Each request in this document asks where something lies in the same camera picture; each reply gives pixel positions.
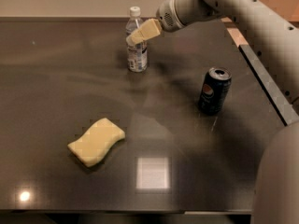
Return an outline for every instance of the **clear plastic bottle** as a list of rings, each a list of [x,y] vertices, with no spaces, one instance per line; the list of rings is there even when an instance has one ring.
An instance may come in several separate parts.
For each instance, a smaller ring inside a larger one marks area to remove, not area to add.
[[[133,30],[135,30],[142,24],[143,21],[140,18],[140,14],[141,11],[139,7],[130,8],[130,20],[125,27],[127,35],[129,35]],[[133,47],[127,44],[127,53],[129,70],[134,72],[142,72],[147,69],[148,51],[146,41]]]

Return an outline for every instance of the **white bottle cap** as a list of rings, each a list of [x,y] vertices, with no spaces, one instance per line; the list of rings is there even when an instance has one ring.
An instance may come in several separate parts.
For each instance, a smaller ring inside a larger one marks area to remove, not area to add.
[[[131,7],[130,8],[130,16],[131,17],[139,17],[141,14],[140,7]]]

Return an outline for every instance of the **table surface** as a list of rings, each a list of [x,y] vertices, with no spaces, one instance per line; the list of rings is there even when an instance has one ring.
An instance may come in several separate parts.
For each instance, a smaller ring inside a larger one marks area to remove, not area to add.
[[[283,124],[224,25],[152,39],[143,73],[127,69],[124,27],[0,24],[0,209],[249,212],[259,161]],[[196,103],[212,66],[233,82],[223,110],[207,116]],[[126,138],[88,169],[67,144],[101,118]]]

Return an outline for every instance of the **soda can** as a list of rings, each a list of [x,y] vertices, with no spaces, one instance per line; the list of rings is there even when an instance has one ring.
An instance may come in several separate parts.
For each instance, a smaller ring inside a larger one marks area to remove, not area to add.
[[[232,83],[231,73],[222,67],[212,67],[206,73],[198,107],[208,115],[221,111]]]

